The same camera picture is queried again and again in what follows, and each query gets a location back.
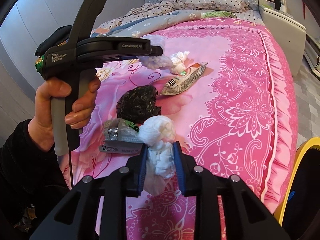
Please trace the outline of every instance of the silver bolt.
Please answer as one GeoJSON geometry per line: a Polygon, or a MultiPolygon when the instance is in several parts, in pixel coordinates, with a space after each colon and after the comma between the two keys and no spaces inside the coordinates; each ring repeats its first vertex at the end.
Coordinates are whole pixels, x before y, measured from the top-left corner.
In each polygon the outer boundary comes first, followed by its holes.
{"type": "Polygon", "coordinates": [[[197,166],[194,166],[194,167],[193,167],[193,170],[194,170],[196,173],[200,173],[200,172],[203,171],[203,167],[197,165],[197,166]]]}
{"type": "Polygon", "coordinates": [[[123,166],[119,169],[120,173],[125,174],[129,172],[129,168],[126,166],[123,166]]]}
{"type": "Polygon", "coordinates": [[[89,175],[84,176],[84,177],[82,178],[82,181],[83,181],[84,183],[89,183],[91,180],[92,180],[92,177],[89,176],[89,175]]]}
{"type": "Polygon", "coordinates": [[[233,181],[233,182],[238,182],[240,181],[240,177],[236,174],[233,174],[230,176],[230,179],[233,181]]]}

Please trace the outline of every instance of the hand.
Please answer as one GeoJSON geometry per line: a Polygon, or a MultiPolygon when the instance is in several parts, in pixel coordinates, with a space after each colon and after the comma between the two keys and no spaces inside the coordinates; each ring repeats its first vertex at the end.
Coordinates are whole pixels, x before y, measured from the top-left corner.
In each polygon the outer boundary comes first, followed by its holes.
{"type": "MultiPolygon", "coordinates": [[[[73,129],[86,126],[95,108],[97,90],[100,87],[99,78],[95,77],[89,83],[89,90],[72,105],[72,112],[65,117],[66,124],[73,129]]],[[[51,97],[66,97],[71,93],[71,87],[55,77],[44,82],[36,91],[36,114],[28,125],[28,132],[37,147],[47,152],[54,143],[51,120],[51,97]]]]}

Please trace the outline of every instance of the finger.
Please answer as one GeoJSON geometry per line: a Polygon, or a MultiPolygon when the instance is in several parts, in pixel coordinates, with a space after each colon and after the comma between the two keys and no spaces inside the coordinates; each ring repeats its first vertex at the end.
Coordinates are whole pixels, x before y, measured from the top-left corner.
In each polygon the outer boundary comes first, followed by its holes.
{"type": "Polygon", "coordinates": [[[81,110],[92,107],[94,105],[96,97],[97,97],[97,91],[93,93],[91,93],[90,91],[87,91],[83,97],[79,98],[73,103],[72,111],[76,113],[81,110]]]}
{"type": "Polygon", "coordinates": [[[95,91],[97,91],[99,89],[100,85],[101,85],[100,79],[98,77],[95,77],[89,83],[89,91],[91,93],[94,93],[95,91]]]}
{"type": "Polygon", "coordinates": [[[85,126],[89,123],[90,118],[91,118],[91,115],[90,115],[88,118],[86,118],[85,120],[82,120],[81,122],[75,123],[75,124],[71,125],[70,127],[71,127],[72,129],[80,129],[80,128],[83,128],[83,127],[85,127],[85,126]]]}
{"type": "Polygon", "coordinates": [[[55,77],[38,87],[35,98],[35,117],[44,127],[51,125],[51,97],[65,97],[70,93],[71,87],[55,77]]]}
{"type": "Polygon", "coordinates": [[[72,125],[87,119],[92,114],[94,107],[95,106],[81,110],[76,113],[71,112],[70,114],[67,114],[65,117],[66,124],[72,125]]]}

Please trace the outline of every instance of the gray handle grip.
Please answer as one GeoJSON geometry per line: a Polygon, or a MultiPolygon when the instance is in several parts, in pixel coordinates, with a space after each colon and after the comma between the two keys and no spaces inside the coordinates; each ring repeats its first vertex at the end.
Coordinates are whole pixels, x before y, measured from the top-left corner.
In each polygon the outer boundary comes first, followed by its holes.
{"type": "Polygon", "coordinates": [[[57,156],[65,155],[80,145],[79,135],[82,133],[82,129],[72,129],[70,125],[65,123],[64,118],[72,111],[73,103],[88,91],[89,82],[95,78],[96,73],[95,69],[86,69],[82,72],[63,73],[58,76],[71,86],[72,91],[65,98],[51,99],[54,150],[57,156]]]}

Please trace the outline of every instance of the gray tile floor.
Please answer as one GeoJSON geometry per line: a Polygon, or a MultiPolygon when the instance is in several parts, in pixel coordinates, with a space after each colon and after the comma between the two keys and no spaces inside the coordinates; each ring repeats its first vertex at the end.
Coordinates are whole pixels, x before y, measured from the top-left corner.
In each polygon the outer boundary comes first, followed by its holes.
{"type": "Polygon", "coordinates": [[[320,136],[320,81],[311,74],[305,59],[293,80],[298,105],[298,148],[308,139],[320,136]]]}

